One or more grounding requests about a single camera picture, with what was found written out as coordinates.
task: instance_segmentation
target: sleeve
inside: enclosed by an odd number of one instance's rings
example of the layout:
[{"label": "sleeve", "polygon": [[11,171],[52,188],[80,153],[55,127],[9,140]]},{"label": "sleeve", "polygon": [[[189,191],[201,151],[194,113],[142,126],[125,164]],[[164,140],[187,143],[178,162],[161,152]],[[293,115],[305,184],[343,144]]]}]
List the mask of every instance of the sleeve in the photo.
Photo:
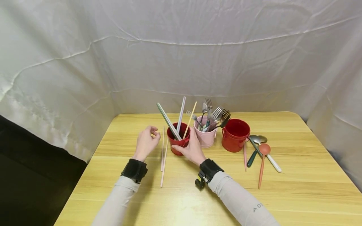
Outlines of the sleeve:
[{"label": "sleeve", "polygon": [[119,226],[122,225],[127,205],[132,196],[138,191],[139,184],[132,179],[121,176],[115,184],[111,194],[104,202],[96,215],[92,226]]},{"label": "sleeve", "polygon": [[208,186],[242,226],[280,226],[261,202],[226,173],[217,172]]}]

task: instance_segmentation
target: black wrist strap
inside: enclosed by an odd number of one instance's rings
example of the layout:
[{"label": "black wrist strap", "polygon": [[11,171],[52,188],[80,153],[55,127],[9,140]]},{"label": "black wrist strap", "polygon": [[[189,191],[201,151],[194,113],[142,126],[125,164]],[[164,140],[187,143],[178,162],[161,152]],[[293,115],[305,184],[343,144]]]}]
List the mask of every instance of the black wrist strap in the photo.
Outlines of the black wrist strap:
[{"label": "black wrist strap", "polygon": [[209,158],[206,159],[203,163],[200,164],[200,172],[198,175],[200,180],[196,179],[195,185],[199,189],[203,189],[205,187],[205,183],[210,183],[214,175],[219,171],[224,172],[224,170],[220,168],[220,166],[218,166],[213,160]]},{"label": "black wrist strap", "polygon": [[146,166],[146,163],[131,158],[122,171],[121,176],[136,180],[136,183],[139,184],[147,173]]}]

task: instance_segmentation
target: orange spoon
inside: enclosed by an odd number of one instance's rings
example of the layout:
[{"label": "orange spoon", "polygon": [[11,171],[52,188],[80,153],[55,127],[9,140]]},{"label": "orange spoon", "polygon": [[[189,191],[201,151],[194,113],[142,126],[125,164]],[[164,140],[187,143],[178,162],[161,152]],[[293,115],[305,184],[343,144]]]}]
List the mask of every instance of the orange spoon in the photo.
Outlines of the orange spoon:
[{"label": "orange spoon", "polygon": [[268,144],[261,144],[259,146],[259,151],[263,155],[263,160],[261,161],[261,167],[260,167],[260,174],[259,174],[259,186],[258,189],[260,189],[261,186],[261,179],[263,178],[263,171],[264,171],[264,160],[265,156],[270,154],[270,146]]}]

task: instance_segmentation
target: fork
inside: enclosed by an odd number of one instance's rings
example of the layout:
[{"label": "fork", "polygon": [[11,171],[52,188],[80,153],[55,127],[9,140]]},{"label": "fork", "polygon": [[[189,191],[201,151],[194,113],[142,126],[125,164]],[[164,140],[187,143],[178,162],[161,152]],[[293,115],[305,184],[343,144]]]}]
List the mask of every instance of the fork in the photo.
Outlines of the fork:
[{"label": "fork", "polygon": [[211,125],[211,123],[214,123],[218,120],[221,112],[222,112],[222,107],[219,106],[215,109],[215,111],[212,114],[208,114],[207,115],[207,123],[202,127],[202,129],[204,130],[205,128],[209,127]]},{"label": "fork", "polygon": [[215,109],[215,111],[212,113],[212,115],[210,117],[210,120],[208,121],[208,124],[206,124],[202,127],[203,128],[202,132],[206,132],[209,130],[210,126],[212,124],[214,124],[220,117],[222,110],[223,110],[223,108],[221,106],[219,106]]},{"label": "fork", "polygon": [[218,127],[221,127],[221,128],[225,127],[225,125],[227,124],[227,122],[229,121],[229,119],[231,117],[231,113],[226,109],[224,109],[224,110],[223,110],[220,120],[216,124],[212,124],[212,126],[211,125],[209,126],[209,128],[210,128],[209,131],[212,131]]},{"label": "fork", "polygon": [[[192,112],[191,111],[186,111],[185,112],[188,116],[191,116]],[[201,126],[201,123],[199,123],[199,121],[197,121],[197,116],[195,114],[192,115],[192,119],[195,120],[197,122],[197,124],[199,124],[199,126]]]},{"label": "fork", "polygon": [[210,98],[206,98],[206,105],[207,105],[207,120],[210,120],[211,112],[212,112],[212,103]]},{"label": "fork", "polygon": [[201,116],[201,120],[200,120],[200,126],[202,126],[202,119],[204,114],[207,112],[207,103],[205,101],[202,102],[202,116]]}]

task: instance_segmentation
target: table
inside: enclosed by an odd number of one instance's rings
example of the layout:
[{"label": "table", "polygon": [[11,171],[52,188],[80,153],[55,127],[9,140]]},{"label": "table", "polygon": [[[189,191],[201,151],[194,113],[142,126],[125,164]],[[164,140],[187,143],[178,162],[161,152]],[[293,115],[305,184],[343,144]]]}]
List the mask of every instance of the table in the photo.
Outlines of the table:
[{"label": "table", "polygon": [[[178,120],[178,114],[169,117],[172,122]],[[204,149],[205,156],[259,199],[281,225],[361,225],[361,193],[297,114],[245,112],[232,117],[246,121],[252,134],[269,139],[271,155],[283,172],[277,173],[266,159],[258,190],[260,158],[245,172],[243,152],[223,149],[221,132],[215,144]],[[161,134],[166,125],[161,114],[114,118],[56,226],[91,224],[133,155],[138,133],[149,124],[157,126]],[[248,158],[253,150],[248,142]],[[170,148],[167,151],[163,188],[160,142],[146,160],[148,173],[129,204],[124,225],[239,225],[215,194],[195,187],[198,168]]]}]

